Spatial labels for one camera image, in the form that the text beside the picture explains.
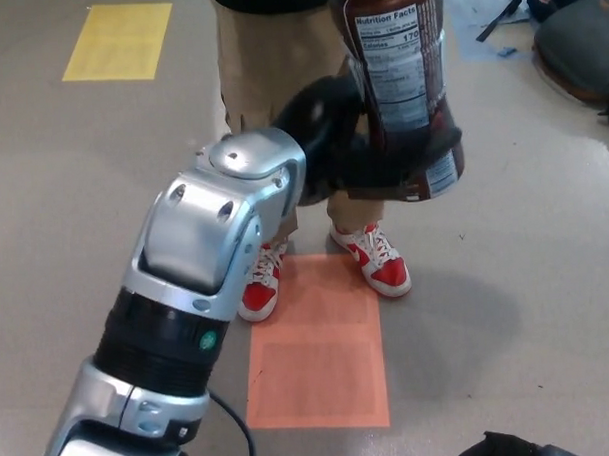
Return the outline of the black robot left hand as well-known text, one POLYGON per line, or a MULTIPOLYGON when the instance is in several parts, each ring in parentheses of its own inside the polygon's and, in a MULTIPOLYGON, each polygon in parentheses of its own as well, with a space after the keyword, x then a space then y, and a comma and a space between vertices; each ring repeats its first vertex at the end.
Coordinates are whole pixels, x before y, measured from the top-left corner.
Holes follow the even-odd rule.
POLYGON ((447 157, 454 174, 464 169, 462 131, 451 111, 433 129, 411 131, 397 145, 374 142, 372 132, 360 133, 364 116, 357 83, 349 73, 325 76, 296 94, 273 126, 291 135, 306 156, 300 206, 312 206, 335 193, 368 201, 418 202, 433 199, 428 170, 447 157))

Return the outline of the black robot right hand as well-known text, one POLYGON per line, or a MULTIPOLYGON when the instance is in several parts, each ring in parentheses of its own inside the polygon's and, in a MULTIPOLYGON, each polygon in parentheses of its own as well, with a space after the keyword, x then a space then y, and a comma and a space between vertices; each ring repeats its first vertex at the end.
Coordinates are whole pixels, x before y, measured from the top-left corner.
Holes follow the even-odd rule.
POLYGON ((458 456, 578 456, 554 444, 541 446, 507 433, 485 432, 484 436, 458 456))

